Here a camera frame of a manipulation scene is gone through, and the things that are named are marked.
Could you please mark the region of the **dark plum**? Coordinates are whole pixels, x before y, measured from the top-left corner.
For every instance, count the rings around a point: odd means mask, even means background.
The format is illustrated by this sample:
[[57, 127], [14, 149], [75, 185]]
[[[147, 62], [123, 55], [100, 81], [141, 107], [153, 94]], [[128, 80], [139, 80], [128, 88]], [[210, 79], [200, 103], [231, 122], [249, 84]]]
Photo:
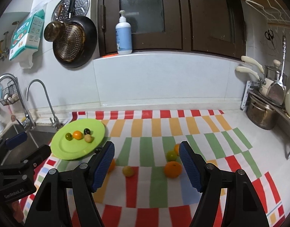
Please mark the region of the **dark plum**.
[[95, 154], [99, 154], [102, 151], [102, 147], [96, 147], [94, 152]]
[[88, 128], [85, 128], [85, 129], [84, 129], [84, 134], [85, 134], [85, 135], [87, 135], [87, 134], [88, 134], [88, 135], [91, 135], [91, 130], [88, 129]]

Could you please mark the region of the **metal counter shelf rack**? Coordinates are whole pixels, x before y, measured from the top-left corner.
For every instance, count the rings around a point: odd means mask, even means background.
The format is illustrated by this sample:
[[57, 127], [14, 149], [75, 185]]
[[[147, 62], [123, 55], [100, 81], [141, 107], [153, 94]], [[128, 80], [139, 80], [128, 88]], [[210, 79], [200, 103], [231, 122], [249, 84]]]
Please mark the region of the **metal counter shelf rack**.
[[274, 105], [258, 92], [259, 83], [248, 80], [240, 109], [256, 126], [271, 130], [278, 125], [290, 138], [290, 116], [284, 108]]

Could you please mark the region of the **black frying pan hanging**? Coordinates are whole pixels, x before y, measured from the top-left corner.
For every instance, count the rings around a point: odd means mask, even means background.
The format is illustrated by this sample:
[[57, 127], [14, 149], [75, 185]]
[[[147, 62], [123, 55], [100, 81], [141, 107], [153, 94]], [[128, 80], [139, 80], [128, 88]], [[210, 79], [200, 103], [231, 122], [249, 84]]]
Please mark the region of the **black frying pan hanging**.
[[94, 22], [86, 16], [75, 16], [65, 22], [66, 24], [75, 24], [83, 31], [85, 39], [82, 50], [77, 58], [72, 62], [60, 62], [66, 68], [78, 68], [86, 64], [92, 57], [97, 45], [97, 29]]

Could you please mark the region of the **steel spatula hanging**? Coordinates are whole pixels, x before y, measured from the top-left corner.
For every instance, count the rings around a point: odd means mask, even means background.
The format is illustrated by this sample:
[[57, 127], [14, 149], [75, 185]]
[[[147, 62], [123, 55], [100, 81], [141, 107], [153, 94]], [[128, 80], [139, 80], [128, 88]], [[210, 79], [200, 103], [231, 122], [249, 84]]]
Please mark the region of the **steel spatula hanging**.
[[287, 92], [286, 86], [283, 84], [283, 73], [285, 68], [285, 58], [286, 58], [286, 51], [287, 51], [287, 37], [285, 33], [282, 33], [282, 68], [280, 77], [277, 81], [273, 82], [267, 91], [267, 97], [277, 105], [281, 106], [285, 99], [285, 95]]

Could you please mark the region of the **orange front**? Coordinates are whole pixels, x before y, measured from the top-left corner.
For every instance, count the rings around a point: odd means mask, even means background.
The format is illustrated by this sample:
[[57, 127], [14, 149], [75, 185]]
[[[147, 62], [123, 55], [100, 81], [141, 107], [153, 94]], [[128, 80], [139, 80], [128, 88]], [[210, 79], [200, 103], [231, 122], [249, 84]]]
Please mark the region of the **orange front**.
[[84, 138], [84, 134], [82, 133], [82, 132], [80, 132], [80, 131], [74, 131], [73, 133], [72, 133], [72, 137], [75, 139], [75, 140], [81, 140], [81, 139], [83, 139]]

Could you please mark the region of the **large orange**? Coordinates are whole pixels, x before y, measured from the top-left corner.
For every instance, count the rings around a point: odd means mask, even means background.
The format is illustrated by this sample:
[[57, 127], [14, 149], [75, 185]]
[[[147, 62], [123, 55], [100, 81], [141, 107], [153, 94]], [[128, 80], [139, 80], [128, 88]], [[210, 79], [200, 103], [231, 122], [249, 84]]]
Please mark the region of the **large orange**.
[[167, 178], [177, 178], [182, 173], [182, 165], [176, 161], [170, 161], [164, 166], [164, 174]]

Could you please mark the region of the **dark wooden window frame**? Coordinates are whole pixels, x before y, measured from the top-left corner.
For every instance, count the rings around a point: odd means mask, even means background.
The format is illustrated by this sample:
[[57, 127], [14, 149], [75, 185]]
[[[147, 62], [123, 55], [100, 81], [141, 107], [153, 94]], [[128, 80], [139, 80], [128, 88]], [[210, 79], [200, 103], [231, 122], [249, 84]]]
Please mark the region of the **dark wooden window frame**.
[[174, 50], [239, 59], [246, 53], [241, 0], [97, 0], [101, 56], [117, 51], [120, 11], [135, 51]]

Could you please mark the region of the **teal tissue box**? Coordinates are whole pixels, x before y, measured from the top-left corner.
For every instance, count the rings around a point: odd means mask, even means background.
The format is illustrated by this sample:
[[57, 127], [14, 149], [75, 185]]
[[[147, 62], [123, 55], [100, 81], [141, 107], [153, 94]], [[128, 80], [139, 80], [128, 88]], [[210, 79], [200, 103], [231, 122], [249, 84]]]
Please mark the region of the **teal tissue box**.
[[11, 38], [9, 61], [24, 62], [32, 60], [32, 55], [38, 51], [45, 11], [43, 9], [31, 13], [16, 29]]

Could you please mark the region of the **stainless steel sink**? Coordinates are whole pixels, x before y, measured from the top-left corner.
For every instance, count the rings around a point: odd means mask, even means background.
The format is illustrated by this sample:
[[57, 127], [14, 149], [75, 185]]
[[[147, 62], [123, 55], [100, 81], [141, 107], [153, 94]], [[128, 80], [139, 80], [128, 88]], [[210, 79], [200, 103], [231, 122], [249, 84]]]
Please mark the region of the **stainless steel sink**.
[[22, 159], [33, 153], [41, 145], [49, 145], [56, 129], [50, 126], [36, 126], [30, 131], [26, 131], [27, 140], [21, 145], [9, 150], [5, 145], [4, 141], [8, 138], [13, 138], [23, 129], [18, 124], [10, 126], [10, 128], [2, 136], [2, 144], [0, 144], [0, 165], [11, 165], [20, 163]]

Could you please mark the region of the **steel cooking pot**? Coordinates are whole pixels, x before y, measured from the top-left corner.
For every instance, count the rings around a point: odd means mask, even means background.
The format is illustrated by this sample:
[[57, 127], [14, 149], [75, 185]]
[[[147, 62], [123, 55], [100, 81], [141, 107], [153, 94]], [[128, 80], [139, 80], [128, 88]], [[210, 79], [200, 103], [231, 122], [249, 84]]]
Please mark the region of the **steel cooking pot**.
[[279, 119], [275, 110], [252, 94], [246, 113], [251, 122], [264, 130], [273, 129]]

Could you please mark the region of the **green fruit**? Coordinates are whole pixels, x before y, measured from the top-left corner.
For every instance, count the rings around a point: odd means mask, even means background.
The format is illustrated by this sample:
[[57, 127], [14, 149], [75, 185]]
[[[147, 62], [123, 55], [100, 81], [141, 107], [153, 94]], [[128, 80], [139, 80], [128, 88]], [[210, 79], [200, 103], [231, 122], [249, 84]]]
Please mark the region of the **green fruit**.
[[168, 162], [176, 161], [178, 159], [178, 155], [174, 150], [168, 151], [165, 157]]
[[66, 133], [65, 138], [66, 140], [71, 141], [73, 139], [73, 136], [71, 133]]

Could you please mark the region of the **dark plum front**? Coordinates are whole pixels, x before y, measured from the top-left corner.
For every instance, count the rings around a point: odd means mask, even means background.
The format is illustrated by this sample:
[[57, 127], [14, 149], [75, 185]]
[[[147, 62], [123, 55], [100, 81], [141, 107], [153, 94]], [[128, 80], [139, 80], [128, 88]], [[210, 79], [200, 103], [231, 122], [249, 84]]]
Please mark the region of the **dark plum front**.
[[84, 134], [85, 134], [85, 135], [87, 135], [87, 134], [88, 134], [88, 135], [91, 135], [91, 130], [88, 129], [88, 128], [85, 128], [85, 129], [84, 129]]

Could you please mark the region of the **round steel steamer rack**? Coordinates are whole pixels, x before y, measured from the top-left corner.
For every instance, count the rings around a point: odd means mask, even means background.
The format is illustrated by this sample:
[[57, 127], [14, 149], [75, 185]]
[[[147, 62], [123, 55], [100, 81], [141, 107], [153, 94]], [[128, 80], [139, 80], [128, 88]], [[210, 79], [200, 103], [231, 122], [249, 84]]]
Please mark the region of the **round steel steamer rack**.
[[51, 21], [68, 21], [75, 16], [86, 16], [90, 0], [61, 0], [53, 10]]

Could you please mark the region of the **brass colander hanging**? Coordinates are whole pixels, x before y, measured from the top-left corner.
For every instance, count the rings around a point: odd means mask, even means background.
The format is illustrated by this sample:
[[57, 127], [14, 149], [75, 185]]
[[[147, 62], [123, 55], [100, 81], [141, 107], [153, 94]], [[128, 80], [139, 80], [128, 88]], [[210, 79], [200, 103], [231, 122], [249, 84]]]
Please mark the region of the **brass colander hanging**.
[[85, 36], [78, 25], [53, 21], [45, 27], [44, 39], [53, 43], [53, 52], [58, 61], [70, 63], [80, 54]]

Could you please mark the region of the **small orange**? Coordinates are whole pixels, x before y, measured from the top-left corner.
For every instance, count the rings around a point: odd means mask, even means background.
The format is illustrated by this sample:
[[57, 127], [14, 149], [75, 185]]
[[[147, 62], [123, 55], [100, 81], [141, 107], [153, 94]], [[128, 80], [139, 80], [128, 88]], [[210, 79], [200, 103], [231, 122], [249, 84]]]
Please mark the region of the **small orange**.
[[177, 156], [179, 156], [179, 144], [174, 146], [174, 152], [177, 154]]

